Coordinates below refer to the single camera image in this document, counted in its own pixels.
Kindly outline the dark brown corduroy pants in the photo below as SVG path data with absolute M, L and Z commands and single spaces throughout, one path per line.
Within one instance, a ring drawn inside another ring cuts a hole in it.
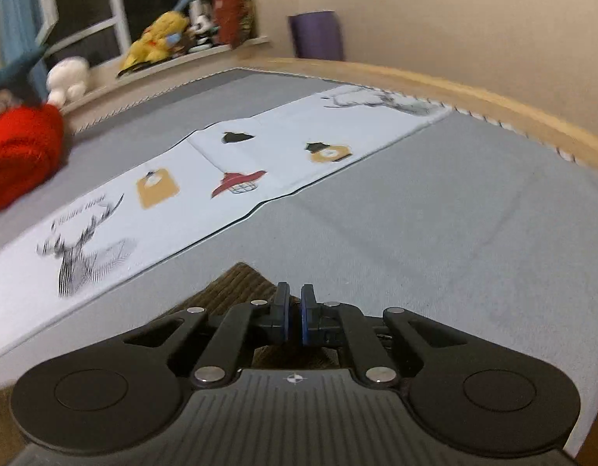
M 220 316 L 233 305 L 258 298 L 270 299 L 274 293 L 275 284 L 248 264 L 239 262 L 196 294 L 166 310 L 158 319 L 191 306 L 207 308 L 213 315 Z M 338 355 L 334 350 L 316 348 L 306 355 L 300 355 L 291 366 L 297 369 L 338 368 Z M 11 415 L 10 401 L 15 384 L 12 382 L 0 387 L 0 465 L 8 465 L 26 445 Z

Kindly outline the white printed bed runner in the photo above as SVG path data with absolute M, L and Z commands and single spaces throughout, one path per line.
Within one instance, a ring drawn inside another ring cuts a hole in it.
M 449 113 L 438 102 L 342 84 L 192 132 L 0 250 L 0 356 L 259 204 Z

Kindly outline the red folded quilt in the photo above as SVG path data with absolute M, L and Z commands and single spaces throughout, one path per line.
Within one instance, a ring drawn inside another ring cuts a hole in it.
M 0 117 L 0 211 L 61 166 L 64 120 L 53 105 L 22 105 Z

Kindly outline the white plush toy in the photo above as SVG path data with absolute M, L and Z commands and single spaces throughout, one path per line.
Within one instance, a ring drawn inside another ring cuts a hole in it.
M 47 103 L 62 108 L 82 99 L 88 82 L 89 63 L 85 58 L 75 56 L 59 61 L 47 75 Z

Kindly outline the yellow bear plush toys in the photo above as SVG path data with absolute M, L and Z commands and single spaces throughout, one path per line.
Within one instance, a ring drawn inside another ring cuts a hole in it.
M 129 47 L 118 77 L 183 54 L 188 46 L 189 25 L 189 19 L 176 10 L 161 14 Z

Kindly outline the panda plush toy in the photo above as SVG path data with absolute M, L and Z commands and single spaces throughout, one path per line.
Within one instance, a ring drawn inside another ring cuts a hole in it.
M 213 11 L 205 0 L 192 0 L 189 3 L 190 28 L 188 37 L 189 53 L 201 52 L 216 45 L 218 26 L 213 21 Z

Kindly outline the purple box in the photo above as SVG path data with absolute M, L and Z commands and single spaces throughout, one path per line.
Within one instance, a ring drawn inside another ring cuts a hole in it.
M 289 16 L 288 25 L 297 58 L 345 60 L 340 22 L 332 10 Z

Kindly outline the blue shark plush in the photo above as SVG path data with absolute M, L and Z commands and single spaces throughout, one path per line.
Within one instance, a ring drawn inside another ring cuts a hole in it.
M 7 90 L 23 104 L 37 105 L 41 98 L 30 83 L 30 71 L 43 59 L 46 46 L 36 47 L 0 69 L 0 92 Z

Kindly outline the dark red cushion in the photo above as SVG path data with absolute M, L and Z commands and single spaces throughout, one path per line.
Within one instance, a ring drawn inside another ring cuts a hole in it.
M 257 36 L 253 0 L 213 0 L 213 18 L 219 27 L 219 41 L 236 49 Z

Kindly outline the blue curtain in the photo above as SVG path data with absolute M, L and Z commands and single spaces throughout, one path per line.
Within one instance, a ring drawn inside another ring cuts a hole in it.
M 38 0 L 0 0 L 0 53 L 3 66 L 36 47 L 37 34 L 42 27 Z M 47 68 L 43 59 L 30 71 L 30 83 L 41 100 L 47 97 Z

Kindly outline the wooden bed frame rail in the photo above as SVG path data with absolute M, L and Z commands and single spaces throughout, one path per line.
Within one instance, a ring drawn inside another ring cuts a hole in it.
M 395 90 L 408 96 L 443 102 L 464 115 L 487 118 L 504 129 L 556 150 L 564 160 L 598 170 L 598 135 L 575 124 L 480 87 L 413 71 L 354 62 L 293 58 L 242 59 L 239 68 L 314 77 Z

